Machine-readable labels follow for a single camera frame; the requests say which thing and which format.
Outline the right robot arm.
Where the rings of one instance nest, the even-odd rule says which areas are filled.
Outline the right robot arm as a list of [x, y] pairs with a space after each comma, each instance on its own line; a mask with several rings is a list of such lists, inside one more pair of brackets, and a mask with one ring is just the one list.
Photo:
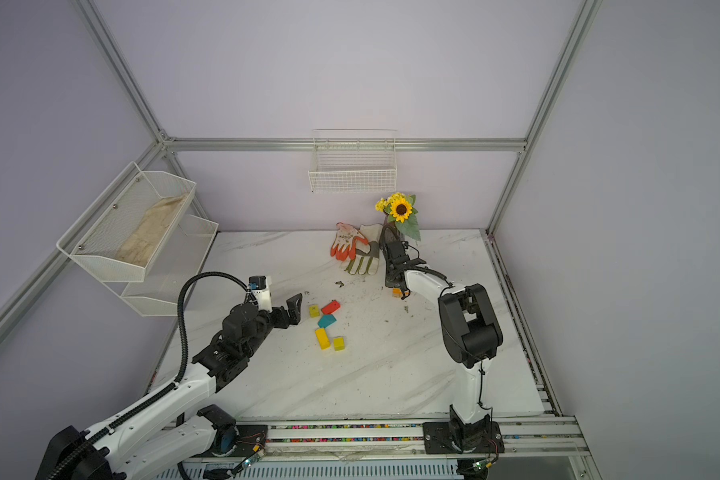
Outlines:
[[486, 454], [495, 461], [505, 447], [493, 410], [482, 400], [487, 363], [503, 344], [503, 332], [485, 287], [464, 285], [408, 255], [404, 240], [384, 240], [385, 285], [403, 298], [414, 294], [437, 308], [442, 341], [457, 365], [457, 392], [446, 421], [423, 424], [428, 454]]

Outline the white two-tier mesh shelf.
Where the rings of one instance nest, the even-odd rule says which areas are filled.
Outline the white two-tier mesh shelf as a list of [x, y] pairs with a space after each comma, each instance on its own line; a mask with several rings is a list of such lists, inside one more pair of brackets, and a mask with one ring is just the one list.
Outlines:
[[56, 247], [140, 316], [173, 316], [218, 232], [195, 193], [189, 179], [131, 163]]

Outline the yellow long block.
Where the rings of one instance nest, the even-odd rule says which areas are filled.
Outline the yellow long block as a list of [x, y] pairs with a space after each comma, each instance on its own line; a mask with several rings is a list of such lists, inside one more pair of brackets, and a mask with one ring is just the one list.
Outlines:
[[331, 346], [331, 340], [324, 328], [316, 329], [315, 336], [321, 350], [326, 350]]

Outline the teal block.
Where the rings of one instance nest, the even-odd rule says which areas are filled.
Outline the teal block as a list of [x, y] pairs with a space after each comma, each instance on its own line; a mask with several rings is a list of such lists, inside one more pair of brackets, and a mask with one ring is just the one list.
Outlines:
[[327, 328], [337, 321], [336, 317], [332, 314], [324, 314], [318, 321], [318, 327], [321, 329]]

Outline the beige cloth in shelf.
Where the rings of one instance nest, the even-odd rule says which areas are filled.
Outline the beige cloth in shelf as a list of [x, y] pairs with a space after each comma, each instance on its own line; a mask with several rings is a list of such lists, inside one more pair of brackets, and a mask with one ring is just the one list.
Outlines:
[[185, 199], [186, 195], [162, 198], [148, 208], [137, 228], [118, 250], [116, 259], [146, 267]]

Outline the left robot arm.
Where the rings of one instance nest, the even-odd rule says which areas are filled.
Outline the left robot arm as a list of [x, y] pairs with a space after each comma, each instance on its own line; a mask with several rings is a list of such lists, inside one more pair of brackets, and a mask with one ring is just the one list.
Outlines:
[[58, 432], [37, 478], [145, 479], [230, 437], [235, 419], [205, 400], [247, 368], [273, 329], [299, 324], [302, 301], [296, 294], [269, 310], [255, 303], [233, 307], [180, 379], [86, 429], [68, 426]]

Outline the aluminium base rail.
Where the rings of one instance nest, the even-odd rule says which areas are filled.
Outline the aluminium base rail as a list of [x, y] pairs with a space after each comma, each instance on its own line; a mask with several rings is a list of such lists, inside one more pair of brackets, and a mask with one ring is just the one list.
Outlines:
[[473, 471], [502, 457], [567, 457], [584, 479], [600, 473], [578, 423], [571, 417], [242, 424], [224, 440], [203, 417], [165, 431], [140, 447], [105, 444], [115, 472], [147, 479], [184, 461], [245, 462], [264, 458], [288, 462], [405, 459], [415, 455], [459, 459]]

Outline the orange white work glove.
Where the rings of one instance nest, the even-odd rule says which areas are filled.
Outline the orange white work glove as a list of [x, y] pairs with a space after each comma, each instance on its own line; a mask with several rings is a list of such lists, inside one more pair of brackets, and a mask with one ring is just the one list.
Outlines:
[[338, 222], [336, 228], [336, 235], [330, 249], [330, 255], [336, 260], [354, 260], [357, 255], [357, 243], [364, 247], [369, 245], [366, 236], [353, 225]]

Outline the aluminium cage frame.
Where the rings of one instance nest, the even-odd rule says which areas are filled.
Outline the aluminium cage frame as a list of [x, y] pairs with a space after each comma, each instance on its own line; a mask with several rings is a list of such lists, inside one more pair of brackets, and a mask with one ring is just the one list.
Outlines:
[[[125, 92], [131, 107], [150, 135], [150, 144], [136, 162], [146, 168], [155, 160], [165, 157], [173, 171], [181, 177], [186, 171], [175, 158], [177, 152], [195, 151], [311, 151], [315, 142], [310, 138], [175, 138], [160, 129], [153, 110], [148, 105], [143, 91], [138, 86], [132, 71], [127, 66], [114, 36], [106, 26], [103, 17], [92, 1], [70, 3], [87, 29], [93, 44], [100, 51], [105, 63], [113, 72], [116, 81]], [[368, 150], [370, 147], [393, 145], [400, 152], [459, 152], [459, 151], [510, 151], [518, 154], [507, 185], [500, 196], [498, 206], [488, 224], [490, 232], [496, 231], [506, 211], [514, 190], [527, 166], [531, 151], [552, 112], [570, 67], [586, 38], [594, 18], [600, 9], [600, 1], [582, 1], [578, 6], [574, 22], [566, 36], [559, 59], [543, 91], [541, 101], [534, 114], [529, 132], [521, 139], [510, 138], [398, 138], [385, 140], [376, 138], [360, 139], [358, 143]], [[54, 251], [38, 269], [22, 284], [0, 309], [0, 350], [15, 333], [23, 317], [39, 300], [40, 296], [55, 281], [68, 263], [61, 251]]]

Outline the red block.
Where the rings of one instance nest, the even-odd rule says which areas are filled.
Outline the red block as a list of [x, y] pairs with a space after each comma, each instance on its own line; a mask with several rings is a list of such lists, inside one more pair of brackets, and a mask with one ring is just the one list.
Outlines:
[[332, 300], [327, 305], [321, 308], [321, 313], [323, 315], [331, 315], [336, 312], [340, 307], [341, 305], [337, 300]]

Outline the dark ribbed glass vase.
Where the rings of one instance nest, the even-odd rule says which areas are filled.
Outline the dark ribbed glass vase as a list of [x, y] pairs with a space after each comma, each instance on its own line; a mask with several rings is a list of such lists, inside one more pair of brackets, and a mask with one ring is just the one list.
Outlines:
[[389, 243], [399, 240], [396, 222], [393, 217], [389, 217], [382, 225], [379, 234], [379, 246], [381, 250], [385, 250]]

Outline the green white work glove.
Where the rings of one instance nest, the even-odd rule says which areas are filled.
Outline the green white work glove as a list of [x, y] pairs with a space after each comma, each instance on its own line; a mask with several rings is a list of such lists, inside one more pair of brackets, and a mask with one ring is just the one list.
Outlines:
[[355, 258], [347, 257], [341, 269], [350, 275], [375, 275], [380, 264], [381, 231], [381, 224], [361, 225], [359, 237], [354, 241]]

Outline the yellow sunflower bouquet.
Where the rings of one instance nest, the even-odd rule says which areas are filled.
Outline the yellow sunflower bouquet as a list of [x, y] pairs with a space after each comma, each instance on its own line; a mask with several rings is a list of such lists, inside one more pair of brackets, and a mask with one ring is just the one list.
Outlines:
[[386, 224], [399, 237], [420, 241], [418, 210], [415, 205], [415, 195], [396, 192], [387, 198], [379, 199], [375, 210], [385, 215]]

